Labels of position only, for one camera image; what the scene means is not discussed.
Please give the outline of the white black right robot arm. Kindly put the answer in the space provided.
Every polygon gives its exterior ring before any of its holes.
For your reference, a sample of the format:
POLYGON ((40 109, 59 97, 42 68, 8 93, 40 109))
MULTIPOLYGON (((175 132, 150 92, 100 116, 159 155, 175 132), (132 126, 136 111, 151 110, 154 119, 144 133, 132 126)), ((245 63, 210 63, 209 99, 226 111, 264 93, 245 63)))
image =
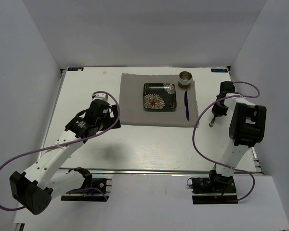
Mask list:
POLYGON ((213 119, 209 126, 213 127, 215 118, 226 116, 228 110, 233 115, 228 132, 229 144, 218 161, 222 165, 215 164, 209 174, 208 187, 214 192, 232 183, 234 169, 243 155, 263 140, 267 111, 265 106, 255 105, 246 100, 245 96, 239 96, 232 81, 220 83, 217 99, 220 101, 211 110, 213 119))

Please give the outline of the metal cup with brown band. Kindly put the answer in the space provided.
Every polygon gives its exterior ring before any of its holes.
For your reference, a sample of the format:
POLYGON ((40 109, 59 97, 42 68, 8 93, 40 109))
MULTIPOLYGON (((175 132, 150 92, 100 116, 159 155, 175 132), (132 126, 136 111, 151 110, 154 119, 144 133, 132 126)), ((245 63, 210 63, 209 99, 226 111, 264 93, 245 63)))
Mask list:
POLYGON ((178 86, 181 89, 188 89, 193 80, 193 76, 190 72, 182 71, 179 74, 178 86))

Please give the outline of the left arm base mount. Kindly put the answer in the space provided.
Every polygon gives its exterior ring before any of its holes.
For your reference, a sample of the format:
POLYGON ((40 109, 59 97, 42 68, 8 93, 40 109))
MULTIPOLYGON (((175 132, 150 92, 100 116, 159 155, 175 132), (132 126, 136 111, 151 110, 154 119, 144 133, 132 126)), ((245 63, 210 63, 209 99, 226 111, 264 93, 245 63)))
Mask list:
POLYGON ((112 189, 112 176, 93 175, 91 183, 82 187, 80 191, 61 196, 61 201, 74 202, 106 202, 112 189))

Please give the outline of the grey cloth placemat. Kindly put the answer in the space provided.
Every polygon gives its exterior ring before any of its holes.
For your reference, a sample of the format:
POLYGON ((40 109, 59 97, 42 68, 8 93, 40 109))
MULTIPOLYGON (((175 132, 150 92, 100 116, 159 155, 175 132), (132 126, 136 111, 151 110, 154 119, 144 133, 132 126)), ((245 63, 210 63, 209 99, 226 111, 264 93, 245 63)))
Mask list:
POLYGON ((119 107, 124 125, 192 128, 198 119, 195 82, 188 89, 178 87, 178 75, 121 75, 119 107), (173 112, 149 112, 143 107, 145 83, 173 83, 176 87, 177 108, 173 112), (185 116, 184 92, 187 91, 190 120, 185 116))

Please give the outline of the pink plastic fork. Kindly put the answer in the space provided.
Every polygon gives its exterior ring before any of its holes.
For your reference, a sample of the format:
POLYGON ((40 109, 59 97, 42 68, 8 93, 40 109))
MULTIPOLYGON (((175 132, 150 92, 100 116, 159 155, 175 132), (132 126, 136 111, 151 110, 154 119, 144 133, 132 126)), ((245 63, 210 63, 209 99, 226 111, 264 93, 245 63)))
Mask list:
POLYGON ((214 116, 211 120, 211 122, 209 123, 209 127, 212 128, 214 126, 214 122, 215 122, 216 116, 214 116))

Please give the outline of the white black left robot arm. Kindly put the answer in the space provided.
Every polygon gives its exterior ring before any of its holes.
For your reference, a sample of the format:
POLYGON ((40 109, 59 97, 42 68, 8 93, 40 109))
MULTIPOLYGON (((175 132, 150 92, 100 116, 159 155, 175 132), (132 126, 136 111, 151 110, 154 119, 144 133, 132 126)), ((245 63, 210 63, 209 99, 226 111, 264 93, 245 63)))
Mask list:
POLYGON ((54 177, 61 165, 87 141, 108 128, 119 128, 119 108, 106 100, 92 100, 90 107, 78 113, 65 127, 56 148, 48 150, 22 173, 10 176, 12 196, 33 215, 43 212, 53 198, 67 192, 87 192, 92 187, 92 174, 81 167, 54 177))

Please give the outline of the purple plastic knife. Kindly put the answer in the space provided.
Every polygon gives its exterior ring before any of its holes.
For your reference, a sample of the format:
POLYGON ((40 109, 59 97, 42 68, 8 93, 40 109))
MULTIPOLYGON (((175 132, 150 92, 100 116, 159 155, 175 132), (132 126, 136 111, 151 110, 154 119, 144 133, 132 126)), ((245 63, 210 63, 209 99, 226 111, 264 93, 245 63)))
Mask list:
POLYGON ((185 116, 186 116, 187 121, 189 121, 190 120, 190 115, 189 115, 187 91, 184 92, 184 106, 185 106, 185 116))

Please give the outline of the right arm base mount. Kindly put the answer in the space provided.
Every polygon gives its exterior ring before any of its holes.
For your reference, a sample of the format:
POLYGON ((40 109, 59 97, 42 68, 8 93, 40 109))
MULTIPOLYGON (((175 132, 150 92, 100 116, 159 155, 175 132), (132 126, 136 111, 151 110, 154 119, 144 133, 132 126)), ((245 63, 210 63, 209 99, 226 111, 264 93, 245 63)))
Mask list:
POLYGON ((238 204, 233 178, 230 183, 223 184, 211 182, 209 178, 190 177, 186 184, 192 190, 194 205, 238 204))

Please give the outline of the black floral square plate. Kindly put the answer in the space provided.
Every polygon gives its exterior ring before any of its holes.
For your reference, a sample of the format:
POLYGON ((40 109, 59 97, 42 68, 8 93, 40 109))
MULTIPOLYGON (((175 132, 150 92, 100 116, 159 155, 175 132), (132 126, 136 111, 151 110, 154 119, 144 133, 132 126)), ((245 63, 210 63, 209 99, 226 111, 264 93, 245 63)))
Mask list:
POLYGON ((175 84, 145 83, 143 107, 146 111, 175 111, 177 108, 175 84))

